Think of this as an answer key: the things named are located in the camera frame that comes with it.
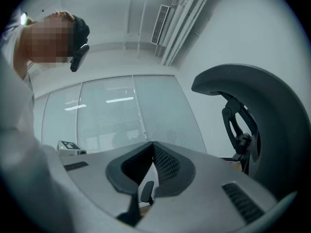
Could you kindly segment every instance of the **white ceiling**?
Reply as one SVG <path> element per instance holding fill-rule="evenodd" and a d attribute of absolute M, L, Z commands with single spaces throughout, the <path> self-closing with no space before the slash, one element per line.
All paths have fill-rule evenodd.
<path fill-rule="evenodd" d="M 144 2 L 145 0 L 131 0 L 126 41 L 138 42 Z M 142 42 L 150 42 L 160 5 L 170 6 L 171 3 L 172 0 L 148 0 Z M 90 27 L 88 43 L 92 46 L 123 41 L 127 4 L 128 0 L 25 0 L 21 9 L 36 20 L 61 10 L 83 18 Z"/>

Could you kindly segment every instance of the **small device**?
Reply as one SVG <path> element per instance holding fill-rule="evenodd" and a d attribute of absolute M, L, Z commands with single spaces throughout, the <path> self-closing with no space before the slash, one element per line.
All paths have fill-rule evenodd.
<path fill-rule="evenodd" d="M 72 60 L 70 61 L 71 63 L 70 70 L 72 72 L 76 72 L 79 69 L 88 51 L 89 51 L 89 45 L 84 44 L 73 54 Z"/>
<path fill-rule="evenodd" d="M 82 150 L 75 143 L 65 141 L 58 141 L 56 151 L 59 156 L 86 154 L 86 150 Z"/>

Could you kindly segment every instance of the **ceiling light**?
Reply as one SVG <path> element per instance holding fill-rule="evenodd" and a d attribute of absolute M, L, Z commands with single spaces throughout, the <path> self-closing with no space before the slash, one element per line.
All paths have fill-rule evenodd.
<path fill-rule="evenodd" d="M 71 108 L 66 108 L 65 111 L 72 111 L 74 109 L 83 108 L 83 107 L 86 107 L 86 105 L 85 104 L 81 104 L 81 105 L 78 105 L 78 106 L 73 106 Z"/>
<path fill-rule="evenodd" d="M 123 99 L 113 99 L 113 100 L 107 100 L 106 103 L 120 102 L 120 101 L 132 100 L 132 99 L 133 97 L 123 98 Z"/>
<path fill-rule="evenodd" d="M 24 25 L 26 23 L 26 19 L 27 19 L 27 16 L 25 13 L 23 13 L 20 17 L 20 23 Z"/>

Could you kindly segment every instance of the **vent slot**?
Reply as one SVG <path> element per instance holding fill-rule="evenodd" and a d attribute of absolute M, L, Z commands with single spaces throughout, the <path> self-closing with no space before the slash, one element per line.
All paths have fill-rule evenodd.
<path fill-rule="evenodd" d="M 223 190 L 247 224 L 255 221 L 263 215 L 263 211 L 242 191 L 236 183 L 224 184 Z"/>
<path fill-rule="evenodd" d="M 77 163 L 65 165 L 64 168 L 66 171 L 72 171 L 72 170 L 75 170 L 78 168 L 82 168 L 84 166 L 88 166 L 88 163 L 86 163 L 85 161 L 82 161 L 82 162 L 77 162 Z"/>
<path fill-rule="evenodd" d="M 151 38 L 151 43 L 157 45 L 161 36 L 161 32 L 163 29 L 163 25 L 166 19 L 166 16 L 169 12 L 170 7 L 166 5 L 161 5 L 159 9 L 159 13 L 157 14 L 157 19 L 155 22 L 154 31 Z"/>

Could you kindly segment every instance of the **person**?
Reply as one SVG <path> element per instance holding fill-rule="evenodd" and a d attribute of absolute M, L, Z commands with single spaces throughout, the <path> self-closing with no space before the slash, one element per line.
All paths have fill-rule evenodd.
<path fill-rule="evenodd" d="M 20 16 L 17 8 L 2 33 L 0 49 L 8 65 L 32 94 L 29 101 L 19 105 L 22 111 L 15 128 L 33 134 L 34 93 L 28 73 L 29 63 L 68 62 L 75 51 L 87 43 L 90 30 L 83 19 L 69 12 L 56 11 L 42 21 L 32 21 L 28 17 L 25 25 L 20 23 Z"/>

